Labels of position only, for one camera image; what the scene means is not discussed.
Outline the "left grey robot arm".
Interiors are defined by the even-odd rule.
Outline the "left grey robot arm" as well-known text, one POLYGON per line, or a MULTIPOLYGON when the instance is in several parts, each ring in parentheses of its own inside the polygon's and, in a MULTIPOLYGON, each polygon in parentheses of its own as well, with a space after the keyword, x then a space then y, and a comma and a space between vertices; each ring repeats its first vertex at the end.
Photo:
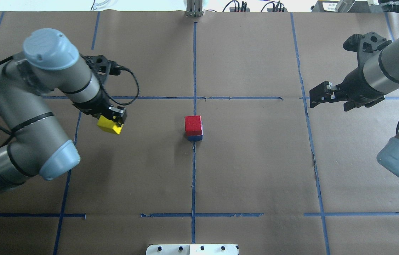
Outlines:
POLYGON ((44 96, 59 89, 78 110, 98 119, 102 130, 120 134, 124 103, 113 106, 104 88, 109 75, 128 68, 105 56, 83 56, 61 31, 43 28, 27 37, 22 51, 0 61, 0 194, 40 175, 53 180, 81 157, 44 96))

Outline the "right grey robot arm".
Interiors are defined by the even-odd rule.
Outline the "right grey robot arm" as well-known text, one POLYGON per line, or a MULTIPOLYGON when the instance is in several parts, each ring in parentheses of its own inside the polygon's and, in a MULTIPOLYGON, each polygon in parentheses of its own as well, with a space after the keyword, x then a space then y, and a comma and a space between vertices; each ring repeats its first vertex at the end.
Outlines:
POLYGON ((312 110, 317 145, 331 145, 326 161, 347 167, 355 180, 369 171, 388 171, 399 178, 399 38, 394 42, 374 32, 354 34, 343 44, 357 52, 358 67, 333 86, 323 82, 310 90, 310 107, 343 102, 342 108, 312 110))

